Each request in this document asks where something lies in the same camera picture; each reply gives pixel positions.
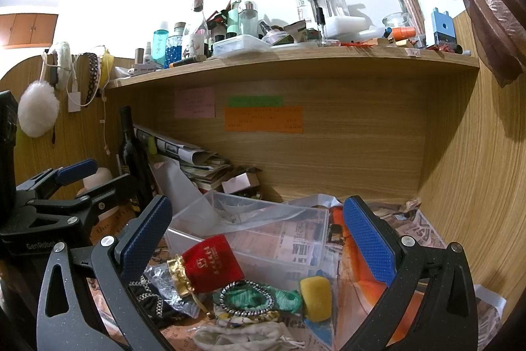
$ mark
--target gold ribbon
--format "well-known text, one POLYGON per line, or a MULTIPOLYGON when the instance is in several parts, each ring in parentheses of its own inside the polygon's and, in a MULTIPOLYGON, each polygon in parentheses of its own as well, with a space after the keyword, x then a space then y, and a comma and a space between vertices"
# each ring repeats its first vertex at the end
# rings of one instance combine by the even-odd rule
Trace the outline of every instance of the gold ribbon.
POLYGON ((197 296, 194 293, 194 287, 192 286, 190 279, 186 275, 185 262, 181 255, 175 255, 173 259, 166 261, 168 264, 168 270, 175 284, 175 289, 179 293, 179 296, 186 297, 191 295, 197 306, 210 318, 214 318, 213 313, 206 309, 197 296))

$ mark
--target blue bottle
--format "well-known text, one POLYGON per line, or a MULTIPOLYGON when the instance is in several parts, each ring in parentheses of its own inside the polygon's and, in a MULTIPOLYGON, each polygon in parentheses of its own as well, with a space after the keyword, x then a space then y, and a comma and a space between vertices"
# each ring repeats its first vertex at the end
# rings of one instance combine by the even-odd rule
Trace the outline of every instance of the blue bottle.
POLYGON ((186 23, 182 21, 175 23, 174 34, 166 40, 165 69, 182 58, 182 33, 185 26, 186 23))
POLYGON ((166 40, 168 39, 168 22, 163 21, 159 29, 154 32, 152 43, 152 60, 164 67, 166 40))

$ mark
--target dark glass bottle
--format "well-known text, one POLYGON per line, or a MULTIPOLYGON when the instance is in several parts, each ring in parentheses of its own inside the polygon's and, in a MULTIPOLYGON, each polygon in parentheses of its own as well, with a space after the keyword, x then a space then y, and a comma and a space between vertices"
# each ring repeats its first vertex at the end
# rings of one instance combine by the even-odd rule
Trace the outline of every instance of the dark glass bottle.
POLYGON ((123 142, 119 149, 121 170, 135 177, 139 183, 136 198, 131 200, 133 209, 140 213, 156 195, 155 181, 148 164, 148 154, 133 132, 132 109, 120 109, 120 124, 123 129, 123 142))

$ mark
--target orange cap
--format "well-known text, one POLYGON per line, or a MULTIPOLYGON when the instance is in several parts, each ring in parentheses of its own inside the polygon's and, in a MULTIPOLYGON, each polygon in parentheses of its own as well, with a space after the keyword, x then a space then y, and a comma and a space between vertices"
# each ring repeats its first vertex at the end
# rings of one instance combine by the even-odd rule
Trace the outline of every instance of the orange cap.
POLYGON ((395 27, 391 35, 395 41, 403 41, 415 37, 417 31, 414 27, 395 27))

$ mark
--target green sticky note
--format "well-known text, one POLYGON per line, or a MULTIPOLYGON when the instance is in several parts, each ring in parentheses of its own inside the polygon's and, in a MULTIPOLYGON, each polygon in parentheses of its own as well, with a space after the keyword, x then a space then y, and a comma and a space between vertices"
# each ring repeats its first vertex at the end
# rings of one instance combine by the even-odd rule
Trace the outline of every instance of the green sticky note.
POLYGON ((228 98, 230 108, 280 108, 282 96, 232 96, 228 98))

